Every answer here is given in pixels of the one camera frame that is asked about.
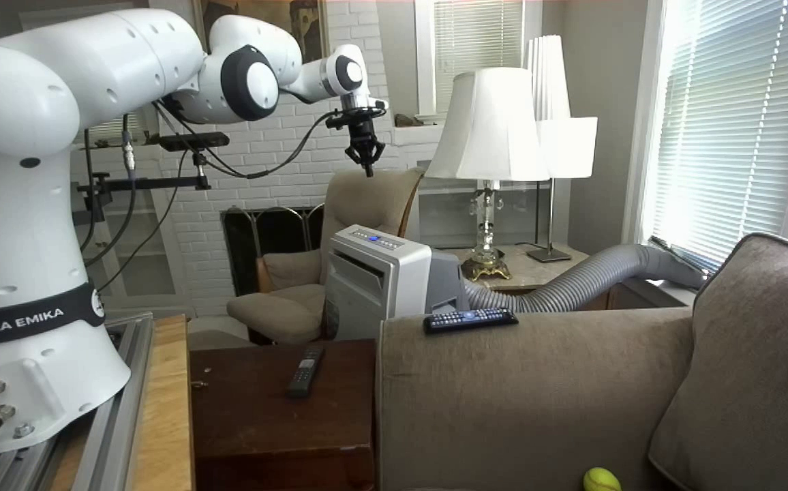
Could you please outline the wide black remote control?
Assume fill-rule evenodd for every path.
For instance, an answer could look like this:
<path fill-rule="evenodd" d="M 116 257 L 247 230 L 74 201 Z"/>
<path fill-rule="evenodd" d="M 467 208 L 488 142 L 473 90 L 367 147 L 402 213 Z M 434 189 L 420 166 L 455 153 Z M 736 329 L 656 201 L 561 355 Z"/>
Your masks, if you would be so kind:
<path fill-rule="evenodd" d="M 455 333 L 488 327 L 518 325 L 519 320 L 508 308 L 481 308 L 481 310 L 462 310 L 443 314 L 429 315 L 423 327 L 425 335 Z"/>

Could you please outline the grey portable air conditioner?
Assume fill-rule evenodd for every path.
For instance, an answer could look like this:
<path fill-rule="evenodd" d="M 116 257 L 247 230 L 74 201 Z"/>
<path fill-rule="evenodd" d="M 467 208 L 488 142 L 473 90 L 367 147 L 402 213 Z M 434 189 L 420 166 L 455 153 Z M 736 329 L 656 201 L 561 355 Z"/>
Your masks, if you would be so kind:
<path fill-rule="evenodd" d="M 468 310 L 459 259 L 349 226 L 329 242 L 324 314 L 335 341 L 376 339 L 385 320 Z"/>

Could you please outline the narrow window with blinds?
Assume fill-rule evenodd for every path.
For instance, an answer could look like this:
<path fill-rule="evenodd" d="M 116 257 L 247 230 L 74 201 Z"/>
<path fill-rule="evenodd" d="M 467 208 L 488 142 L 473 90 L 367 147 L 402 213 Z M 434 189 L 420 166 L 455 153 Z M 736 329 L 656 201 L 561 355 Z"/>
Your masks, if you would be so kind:
<path fill-rule="evenodd" d="M 414 0 L 416 118 L 446 118 L 458 74 L 520 68 L 527 43 L 543 33 L 543 0 Z"/>

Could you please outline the black fireplace screen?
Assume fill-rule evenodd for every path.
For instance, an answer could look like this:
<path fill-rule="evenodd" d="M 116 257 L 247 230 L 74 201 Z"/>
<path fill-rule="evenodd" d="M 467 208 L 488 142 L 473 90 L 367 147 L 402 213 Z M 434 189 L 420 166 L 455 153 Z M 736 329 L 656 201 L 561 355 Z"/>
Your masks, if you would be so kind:
<path fill-rule="evenodd" d="M 256 260 L 265 254 L 297 254 L 320 247 L 324 205 L 220 212 L 235 295 L 260 291 Z"/>

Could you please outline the crystal table lamp white shade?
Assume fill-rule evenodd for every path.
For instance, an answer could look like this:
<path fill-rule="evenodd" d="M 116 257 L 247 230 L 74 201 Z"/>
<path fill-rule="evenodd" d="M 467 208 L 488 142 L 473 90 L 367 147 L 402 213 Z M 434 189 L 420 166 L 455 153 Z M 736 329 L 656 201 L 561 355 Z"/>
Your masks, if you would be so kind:
<path fill-rule="evenodd" d="M 484 68 L 453 80 L 446 121 L 425 176 L 471 181 L 476 245 L 463 277 L 511 278 L 497 250 L 495 212 L 503 181 L 544 181 L 534 117 L 533 75 L 522 68 Z"/>

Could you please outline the slim black remote control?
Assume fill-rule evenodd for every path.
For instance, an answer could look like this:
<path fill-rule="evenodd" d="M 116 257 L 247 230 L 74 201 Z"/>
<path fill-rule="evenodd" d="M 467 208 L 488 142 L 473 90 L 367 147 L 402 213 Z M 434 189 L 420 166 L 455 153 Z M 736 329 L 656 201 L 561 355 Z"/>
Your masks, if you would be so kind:
<path fill-rule="evenodd" d="M 286 396 L 293 399 L 308 398 L 316 371 L 324 355 L 322 346 L 309 346 L 298 363 L 294 376 L 288 384 Z"/>

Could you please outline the marble top end table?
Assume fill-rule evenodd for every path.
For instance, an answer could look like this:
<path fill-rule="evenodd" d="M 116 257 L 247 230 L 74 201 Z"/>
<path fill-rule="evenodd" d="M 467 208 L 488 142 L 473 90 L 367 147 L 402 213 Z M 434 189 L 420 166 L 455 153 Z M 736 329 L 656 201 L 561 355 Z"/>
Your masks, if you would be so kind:
<path fill-rule="evenodd" d="M 511 278 L 483 276 L 477 282 L 484 287 L 506 293 L 532 291 L 588 257 L 584 252 L 569 248 L 567 245 L 557 245 L 555 249 L 568 254 L 571 258 L 567 261 L 541 263 L 528 256 L 529 252 L 536 250 L 533 245 L 528 245 L 528 243 L 502 245 L 499 249 L 505 255 L 503 261 L 509 268 Z"/>

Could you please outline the dark wooden side table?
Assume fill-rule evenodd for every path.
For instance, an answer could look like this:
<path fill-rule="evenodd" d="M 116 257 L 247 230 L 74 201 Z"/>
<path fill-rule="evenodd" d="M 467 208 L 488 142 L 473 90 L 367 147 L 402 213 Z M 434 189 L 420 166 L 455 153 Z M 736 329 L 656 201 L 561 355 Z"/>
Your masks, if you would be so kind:
<path fill-rule="evenodd" d="M 373 491 L 376 343 L 312 343 L 309 395 L 288 395 L 305 345 L 190 355 L 197 491 Z"/>

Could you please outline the yellow tennis ball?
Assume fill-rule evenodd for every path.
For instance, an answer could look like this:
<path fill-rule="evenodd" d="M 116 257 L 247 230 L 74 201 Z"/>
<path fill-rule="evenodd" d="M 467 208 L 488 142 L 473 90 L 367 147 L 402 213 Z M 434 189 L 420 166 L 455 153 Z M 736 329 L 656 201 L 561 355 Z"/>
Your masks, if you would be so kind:
<path fill-rule="evenodd" d="M 614 473 L 603 467 L 591 467 L 582 476 L 584 491 L 622 491 L 622 484 Z"/>

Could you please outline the large window with blinds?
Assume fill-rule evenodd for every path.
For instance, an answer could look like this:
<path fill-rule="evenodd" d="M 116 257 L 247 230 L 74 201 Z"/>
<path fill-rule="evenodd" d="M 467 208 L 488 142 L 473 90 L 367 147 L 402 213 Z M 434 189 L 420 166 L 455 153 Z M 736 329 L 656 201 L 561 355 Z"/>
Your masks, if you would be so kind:
<path fill-rule="evenodd" d="M 788 0 L 649 0 L 622 240 L 716 270 L 788 237 Z"/>

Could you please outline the floor lamp with white shade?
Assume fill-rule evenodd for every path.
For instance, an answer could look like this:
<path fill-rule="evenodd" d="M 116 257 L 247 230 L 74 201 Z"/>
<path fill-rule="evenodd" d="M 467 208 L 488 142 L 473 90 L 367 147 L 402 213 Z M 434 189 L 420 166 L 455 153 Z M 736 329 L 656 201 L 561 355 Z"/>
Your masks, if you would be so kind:
<path fill-rule="evenodd" d="M 528 257 L 541 263 L 569 261 L 571 255 L 554 246 L 556 184 L 559 179 L 592 176 L 598 120 L 594 116 L 575 117 L 571 114 L 560 36 L 541 36 L 529 40 L 525 67 L 533 74 L 540 165 L 549 180 L 547 241 L 545 245 L 530 251 Z"/>

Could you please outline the framed painting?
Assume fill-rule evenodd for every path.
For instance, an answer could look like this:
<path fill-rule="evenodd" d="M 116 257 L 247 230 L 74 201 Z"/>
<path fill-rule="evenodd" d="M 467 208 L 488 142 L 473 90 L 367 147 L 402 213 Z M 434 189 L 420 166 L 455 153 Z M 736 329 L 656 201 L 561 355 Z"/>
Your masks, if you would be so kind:
<path fill-rule="evenodd" d="M 208 46 L 211 25 L 225 15 L 248 16 L 287 31 L 297 41 L 303 61 L 328 55 L 326 12 L 323 0 L 192 0 L 198 33 Z"/>

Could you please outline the beige sofa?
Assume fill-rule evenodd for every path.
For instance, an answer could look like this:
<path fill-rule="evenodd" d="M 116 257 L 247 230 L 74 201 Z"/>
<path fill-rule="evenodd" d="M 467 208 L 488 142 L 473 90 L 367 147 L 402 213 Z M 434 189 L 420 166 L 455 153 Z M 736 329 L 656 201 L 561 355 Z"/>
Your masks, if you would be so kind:
<path fill-rule="evenodd" d="M 419 317 L 386 321 L 376 487 L 582 491 L 584 473 L 603 467 L 624 491 L 681 491 L 648 451 L 689 370 L 692 314 L 693 304 L 530 313 L 434 336 Z"/>

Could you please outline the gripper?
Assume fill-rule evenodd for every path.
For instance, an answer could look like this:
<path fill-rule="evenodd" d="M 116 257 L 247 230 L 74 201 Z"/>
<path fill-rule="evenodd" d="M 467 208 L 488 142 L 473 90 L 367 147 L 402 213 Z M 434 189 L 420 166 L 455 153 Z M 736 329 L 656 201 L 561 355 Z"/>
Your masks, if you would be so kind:
<path fill-rule="evenodd" d="M 372 116 L 348 116 L 348 137 L 350 156 L 364 171 L 366 177 L 374 176 L 374 164 L 381 158 L 386 143 L 380 142 Z"/>

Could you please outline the beige sofa cushion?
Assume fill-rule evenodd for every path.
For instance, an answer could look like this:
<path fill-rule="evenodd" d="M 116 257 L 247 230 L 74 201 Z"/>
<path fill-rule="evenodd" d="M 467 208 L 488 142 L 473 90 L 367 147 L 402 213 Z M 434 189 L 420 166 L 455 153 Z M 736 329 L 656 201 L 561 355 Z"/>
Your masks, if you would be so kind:
<path fill-rule="evenodd" d="M 788 239 L 753 233 L 697 293 L 648 458 L 681 491 L 788 491 Z"/>

